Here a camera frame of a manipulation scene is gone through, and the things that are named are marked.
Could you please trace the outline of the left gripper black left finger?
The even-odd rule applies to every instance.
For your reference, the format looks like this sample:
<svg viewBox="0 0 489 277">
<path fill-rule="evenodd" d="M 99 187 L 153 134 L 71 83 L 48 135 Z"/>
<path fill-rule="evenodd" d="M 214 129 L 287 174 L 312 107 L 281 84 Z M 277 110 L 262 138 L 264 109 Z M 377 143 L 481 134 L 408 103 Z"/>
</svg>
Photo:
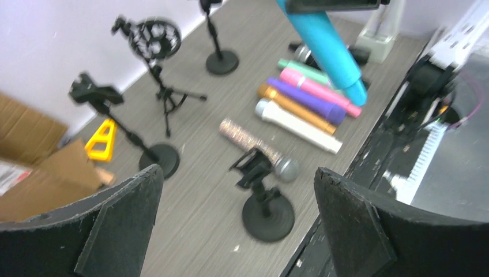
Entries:
<svg viewBox="0 0 489 277">
<path fill-rule="evenodd" d="M 109 189 L 1 224 L 2 276 L 140 276 L 163 190 L 153 164 Z"/>
</svg>

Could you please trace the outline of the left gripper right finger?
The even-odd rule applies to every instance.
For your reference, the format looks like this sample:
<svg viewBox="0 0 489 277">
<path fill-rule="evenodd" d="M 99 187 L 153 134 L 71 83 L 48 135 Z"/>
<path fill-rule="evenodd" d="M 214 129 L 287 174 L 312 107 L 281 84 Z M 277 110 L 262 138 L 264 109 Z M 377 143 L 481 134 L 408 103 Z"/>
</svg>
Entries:
<svg viewBox="0 0 489 277">
<path fill-rule="evenodd" d="M 487 276 L 488 224 L 435 214 L 324 167 L 314 189 L 337 276 Z"/>
</svg>

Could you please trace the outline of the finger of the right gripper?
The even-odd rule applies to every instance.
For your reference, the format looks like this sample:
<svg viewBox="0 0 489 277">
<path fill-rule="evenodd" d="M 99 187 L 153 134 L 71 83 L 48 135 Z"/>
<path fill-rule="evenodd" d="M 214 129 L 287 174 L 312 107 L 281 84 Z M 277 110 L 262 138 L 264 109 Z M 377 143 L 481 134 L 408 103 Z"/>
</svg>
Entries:
<svg viewBox="0 0 489 277">
<path fill-rule="evenodd" d="M 390 0 L 288 0 L 285 9 L 288 14 L 307 14 L 375 10 L 388 4 Z"/>
</svg>

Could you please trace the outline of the blue toy microphone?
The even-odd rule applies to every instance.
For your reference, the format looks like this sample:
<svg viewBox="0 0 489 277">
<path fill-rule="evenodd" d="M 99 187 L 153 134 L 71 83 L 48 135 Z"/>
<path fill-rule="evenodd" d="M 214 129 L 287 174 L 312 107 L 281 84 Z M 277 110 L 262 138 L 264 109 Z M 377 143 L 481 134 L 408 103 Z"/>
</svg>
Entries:
<svg viewBox="0 0 489 277">
<path fill-rule="evenodd" d="M 353 104 L 363 106 L 367 102 L 367 90 L 361 80 L 362 73 L 326 12 L 292 14 L 287 12 L 286 1 L 277 4 L 333 85 Z"/>
</svg>

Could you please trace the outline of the teal microphone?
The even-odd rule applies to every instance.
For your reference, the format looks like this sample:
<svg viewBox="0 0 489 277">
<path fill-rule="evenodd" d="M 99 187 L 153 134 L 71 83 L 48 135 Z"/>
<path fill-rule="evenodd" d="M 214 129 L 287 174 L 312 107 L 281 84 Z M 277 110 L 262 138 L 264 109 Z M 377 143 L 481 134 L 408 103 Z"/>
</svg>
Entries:
<svg viewBox="0 0 489 277">
<path fill-rule="evenodd" d="M 295 71 L 298 71 L 302 73 L 304 76 L 306 76 L 307 78 L 314 80 L 316 83 L 327 86 L 332 90 L 334 90 L 336 93 L 343 95 L 343 92 L 341 90 L 336 89 L 336 87 L 333 85 L 329 76 L 326 73 L 320 71 L 319 69 L 315 69 L 309 65 L 296 62 L 293 60 L 287 60 L 287 59 L 280 59 L 277 63 L 277 66 L 280 69 L 291 68 Z"/>
</svg>

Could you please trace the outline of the cardboard box with label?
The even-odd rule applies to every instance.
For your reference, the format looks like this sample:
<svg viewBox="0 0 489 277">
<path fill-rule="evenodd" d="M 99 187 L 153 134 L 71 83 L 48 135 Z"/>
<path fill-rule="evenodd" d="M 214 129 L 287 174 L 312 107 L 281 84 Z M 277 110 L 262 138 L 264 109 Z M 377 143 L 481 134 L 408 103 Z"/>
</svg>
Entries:
<svg viewBox="0 0 489 277">
<path fill-rule="evenodd" d="M 22 222 L 112 185 L 81 140 L 61 147 L 67 126 L 1 95 L 1 222 Z"/>
</svg>

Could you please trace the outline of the black mic stand round base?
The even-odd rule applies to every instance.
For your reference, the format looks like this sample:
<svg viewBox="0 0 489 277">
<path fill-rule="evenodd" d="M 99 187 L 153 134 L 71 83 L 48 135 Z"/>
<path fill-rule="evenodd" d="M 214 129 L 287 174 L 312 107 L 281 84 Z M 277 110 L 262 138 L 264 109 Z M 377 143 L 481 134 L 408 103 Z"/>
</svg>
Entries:
<svg viewBox="0 0 489 277">
<path fill-rule="evenodd" d="M 157 164 L 162 169 L 165 180 L 176 173 L 180 165 L 180 156 L 175 147 L 165 143 L 147 147 L 137 133 L 128 130 L 124 124 L 111 114 L 109 104 L 119 105 L 125 102 L 122 94 L 114 87 L 99 86 L 91 79 L 88 73 L 82 72 L 78 75 L 78 80 L 73 81 L 69 96 L 77 104 L 88 103 L 98 114 L 105 115 L 122 129 L 127 140 L 142 151 L 138 163 L 140 170 L 152 164 Z"/>
</svg>

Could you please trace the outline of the black mic stand front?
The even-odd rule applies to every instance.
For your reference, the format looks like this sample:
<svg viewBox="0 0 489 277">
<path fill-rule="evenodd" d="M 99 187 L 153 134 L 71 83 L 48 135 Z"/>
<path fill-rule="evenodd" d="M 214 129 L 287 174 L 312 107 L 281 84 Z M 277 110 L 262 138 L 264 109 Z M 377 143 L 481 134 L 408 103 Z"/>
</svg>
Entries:
<svg viewBox="0 0 489 277">
<path fill-rule="evenodd" d="M 272 172 L 272 163 L 258 148 L 248 150 L 231 167 L 242 178 L 236 185 L 251 191 L 242 208 L 242 223 L 254 239 L 275 243 L 284 239 L 295 224 L 295 211 L 277 187 L 267 189 L 263 180 Z"/>
</svg>

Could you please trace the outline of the gold microphone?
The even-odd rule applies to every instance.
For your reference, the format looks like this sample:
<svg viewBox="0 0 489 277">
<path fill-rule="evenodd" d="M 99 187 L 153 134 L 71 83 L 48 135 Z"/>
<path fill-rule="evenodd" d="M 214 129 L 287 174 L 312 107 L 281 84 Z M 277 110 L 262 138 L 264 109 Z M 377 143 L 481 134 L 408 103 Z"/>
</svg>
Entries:
<svg viewBox="0 0 489 277">
<path fill-rule="evenodd" d="M 267 98 L 274 101 L 283 109 L 287 110 L 293 115 L 299 117 L 300 119 L 303 119 L 304 121 L 312 124 L 316 128 L 326 133 L 334 134 L 336 131 L 336 127 L 334 125 L 332 125 L 325 119 L 321 118 L 320 116 L 316 115 L 309 109 L 305 108 L 305 106 L 302 106 L 301 104 L 295 102 L 294 100 L 286 97 L 281 92 L 279 92 L 279 90 L 276 89 L 275 87 L 272 87 L 267 84 L 262 84 L 259 86 L 257 90 L 257 95 L 260 98 Z"/>
</svg>

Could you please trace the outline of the glitter microphone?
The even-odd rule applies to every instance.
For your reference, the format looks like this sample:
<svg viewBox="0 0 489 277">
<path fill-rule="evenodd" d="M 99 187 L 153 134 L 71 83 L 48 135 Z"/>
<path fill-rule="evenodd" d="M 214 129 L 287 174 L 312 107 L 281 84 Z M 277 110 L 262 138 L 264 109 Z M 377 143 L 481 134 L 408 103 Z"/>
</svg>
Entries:
<svg viewBox="0 0 489 277">
<path fill-rule="evenodd" d="M 219 132 L 244 151 L 259 149 L 270 160 L 274 173 L 284 182 L 292 182 L 300 173 L 299 163 L 286 157 L 281 152 L 255 137 L 242 126 L 229 118 L 224 118 L 219 126 Z"/>
</svg>

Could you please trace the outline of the pink microphone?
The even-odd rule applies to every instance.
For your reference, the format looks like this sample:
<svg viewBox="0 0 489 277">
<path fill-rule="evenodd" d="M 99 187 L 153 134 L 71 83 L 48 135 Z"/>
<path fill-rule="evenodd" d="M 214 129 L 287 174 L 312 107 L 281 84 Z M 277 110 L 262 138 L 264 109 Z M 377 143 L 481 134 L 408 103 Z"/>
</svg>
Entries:
<svg viewBox="0 0 489 277">
<path fill-rule="evenodd" d="M 317 98 L 337 104 L 345 109 L 352 117 L 356 118 L 362 113 L 362 109 L 352 104 L 345 96 L 334 92 L 326 86 L 316 83 L 296 70 L 290 68 L 283 69 L 279 75 L 279 79 L 293 87 L 297 87 L 316 96 Z"/>
</svg>

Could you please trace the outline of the purple microphone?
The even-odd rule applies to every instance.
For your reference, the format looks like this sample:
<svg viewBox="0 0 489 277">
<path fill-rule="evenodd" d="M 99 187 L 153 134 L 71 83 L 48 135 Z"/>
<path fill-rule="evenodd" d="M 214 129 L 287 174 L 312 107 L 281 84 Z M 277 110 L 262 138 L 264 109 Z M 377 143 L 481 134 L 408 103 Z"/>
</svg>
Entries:
<svg viewBox="0 0 489 277">
<path fill-rule="evenodd" d="M 333 125 L 341 124 L 347 116 L 346 110 L 338 104 L 320 99 L 277 78 L 268 78 L 267 84 L 278 89 L 286 97 L 305 106 Z"/>
</svg>

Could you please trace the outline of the white microphone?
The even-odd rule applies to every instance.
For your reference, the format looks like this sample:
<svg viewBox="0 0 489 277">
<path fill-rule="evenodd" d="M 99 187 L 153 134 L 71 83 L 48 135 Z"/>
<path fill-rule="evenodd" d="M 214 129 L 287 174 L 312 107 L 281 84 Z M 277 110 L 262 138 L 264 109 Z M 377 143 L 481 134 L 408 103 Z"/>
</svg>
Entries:
<svg viewBox="0 0 489 277">
<path fill-rule="evenodd" d="M 255 113 L 263 121 L 280 126 L 325 151 L 337 154 L 343 146 L 341 141 L 286 111 L 272 100 L 260 99 Z"/>
</svg>

